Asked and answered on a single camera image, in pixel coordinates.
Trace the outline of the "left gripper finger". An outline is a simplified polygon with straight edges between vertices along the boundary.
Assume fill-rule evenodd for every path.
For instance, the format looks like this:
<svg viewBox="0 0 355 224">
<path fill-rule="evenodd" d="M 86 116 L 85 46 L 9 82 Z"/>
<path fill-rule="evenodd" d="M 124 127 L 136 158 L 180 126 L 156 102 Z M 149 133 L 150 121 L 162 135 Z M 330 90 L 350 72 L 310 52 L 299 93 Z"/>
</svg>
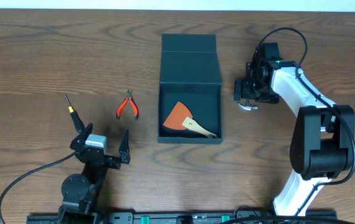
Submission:
<svg viewBox="0 0 355 224">
<path fill-rule="evenodd" d="M 85 141 L 88 139 L 88 136 L 92 133 L 93 130 L 93 123 L 89 123 L 87 127 L 82 130 L 82 132 L 76 137 L 76 141 L 79 144 L 84 144 Z"/>
<path fill-rule="evenodd" d="M 129 130 L 125 130 L 122 141 L 119 145 L 119 153 L 130 153 L 129 150 Z"/>
</svg>

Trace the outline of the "steel claw hammer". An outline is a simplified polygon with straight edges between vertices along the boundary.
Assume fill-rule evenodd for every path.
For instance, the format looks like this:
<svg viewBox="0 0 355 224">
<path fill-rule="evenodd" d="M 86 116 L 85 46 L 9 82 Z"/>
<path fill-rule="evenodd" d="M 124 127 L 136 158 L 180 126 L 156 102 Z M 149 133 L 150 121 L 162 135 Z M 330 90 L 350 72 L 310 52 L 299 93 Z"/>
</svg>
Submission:
<svg viewBox="0 0 355 224">
<path fill-rule="evenodd" d="M 240 109 L 245 110 L 245 111 L 252 111 L 252 110 L 257 109 L 257 105 L 252 105 L 248 101 L 245 104 L 238 102 L 237 105 Z"/>
</svg>

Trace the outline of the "orange scraper wooden handle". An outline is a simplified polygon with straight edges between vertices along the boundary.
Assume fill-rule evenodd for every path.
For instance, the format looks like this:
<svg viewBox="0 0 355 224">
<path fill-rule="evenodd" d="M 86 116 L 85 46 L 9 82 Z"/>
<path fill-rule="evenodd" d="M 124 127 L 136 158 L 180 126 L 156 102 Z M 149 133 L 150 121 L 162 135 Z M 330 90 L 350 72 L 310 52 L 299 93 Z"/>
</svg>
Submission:
<svg viewBox="0 0 355 224">
<path fill-rule="evenodd" d="M 208 138 L 217 138 L 215 133 L 208 131 L 193 119 L 191 111 L 181 101 L 178 101 L 173 107 L 173 110 L 164 121 L 163 126 L 179 131 L 187 129 Z"/>
</svg>

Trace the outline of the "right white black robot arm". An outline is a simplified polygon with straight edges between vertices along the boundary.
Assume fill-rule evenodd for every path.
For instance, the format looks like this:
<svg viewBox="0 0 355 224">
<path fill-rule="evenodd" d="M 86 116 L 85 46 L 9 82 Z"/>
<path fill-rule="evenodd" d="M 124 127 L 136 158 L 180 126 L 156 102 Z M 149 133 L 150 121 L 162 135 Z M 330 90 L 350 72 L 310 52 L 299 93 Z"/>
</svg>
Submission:
<svg viewBox="0 0 355 224">
<path fill-rule="evenodd" d="M 277 43 L 261 43 L 246 64 L 246 77 L 234 83 L 234 100 L 243 110 L 254 110 L 252 100 L 277 104 L 284 100 L 296 117 L 290 143 L 292 172 L 272 201 L 274 214 L 304 216 L 317 193 L 338 185 L 342 171 L 355 167 L 355 113 L 337 105 L 306 78 L 301 66 L 284 60 Z"/>
</svg>

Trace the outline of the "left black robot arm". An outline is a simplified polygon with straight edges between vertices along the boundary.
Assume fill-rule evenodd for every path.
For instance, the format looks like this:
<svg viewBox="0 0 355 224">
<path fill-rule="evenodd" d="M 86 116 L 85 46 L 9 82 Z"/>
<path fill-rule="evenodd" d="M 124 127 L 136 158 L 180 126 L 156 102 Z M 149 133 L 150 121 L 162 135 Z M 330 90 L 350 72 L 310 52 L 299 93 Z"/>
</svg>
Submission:
<svg viewBox="0 0 355 224">
<path fill-rule="evenodd" d="M 122 164 L 130 163 L 128 130 L 124 132 L 117 156 L 106 154 L 107 138 L 93 134 L 92 130 L 93 124 L 89 123 L 70 144 L 75 157 L 85 166 L 80 174 L 72 174 L 63 181 L 63 201 L 57 220 L 59 224 L 107 223 L 108 215 L 97 209 L 107 171 L 120 169 Z"/>
</svg>

